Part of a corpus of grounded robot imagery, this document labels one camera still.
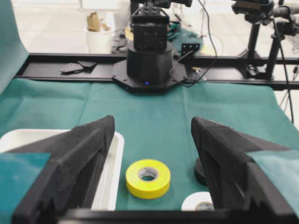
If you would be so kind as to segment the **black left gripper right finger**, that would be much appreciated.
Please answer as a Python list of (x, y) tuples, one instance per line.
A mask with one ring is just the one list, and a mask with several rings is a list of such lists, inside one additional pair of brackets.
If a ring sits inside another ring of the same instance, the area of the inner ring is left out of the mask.
[(201, 117), (191, 133), (214, 208), (228, 223), (298, 223), (297, 151)]

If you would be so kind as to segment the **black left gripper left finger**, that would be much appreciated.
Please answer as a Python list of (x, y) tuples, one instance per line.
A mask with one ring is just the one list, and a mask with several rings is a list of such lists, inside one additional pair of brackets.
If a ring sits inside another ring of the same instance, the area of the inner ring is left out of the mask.
[(12, 150), (50, 158), (14, 210), (14, 224), (46, 222), (70, 208), (90, 208), (114, 137), (111, 115)]

